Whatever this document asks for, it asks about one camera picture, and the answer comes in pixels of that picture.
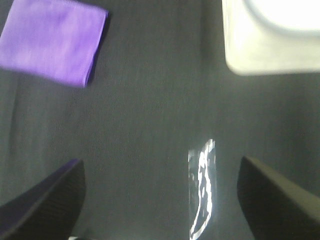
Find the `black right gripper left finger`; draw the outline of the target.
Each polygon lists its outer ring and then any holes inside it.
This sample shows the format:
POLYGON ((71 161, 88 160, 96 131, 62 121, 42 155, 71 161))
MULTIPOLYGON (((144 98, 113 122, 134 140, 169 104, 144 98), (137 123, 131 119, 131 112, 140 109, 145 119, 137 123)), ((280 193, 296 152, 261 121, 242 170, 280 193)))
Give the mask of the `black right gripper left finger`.
POLYGON ((0 207, 2 240, 67 240, 86 196, 84 162, 72 159, 0 207))

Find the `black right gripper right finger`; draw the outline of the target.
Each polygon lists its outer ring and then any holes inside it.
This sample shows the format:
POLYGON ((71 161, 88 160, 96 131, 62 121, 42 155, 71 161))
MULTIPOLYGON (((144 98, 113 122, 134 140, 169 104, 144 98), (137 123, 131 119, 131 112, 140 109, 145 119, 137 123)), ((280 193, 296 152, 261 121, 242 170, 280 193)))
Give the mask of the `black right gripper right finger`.
POLYGON ((319 197, 258 159, 241 159, 237 197, 256 240, 320 238, 319 197))

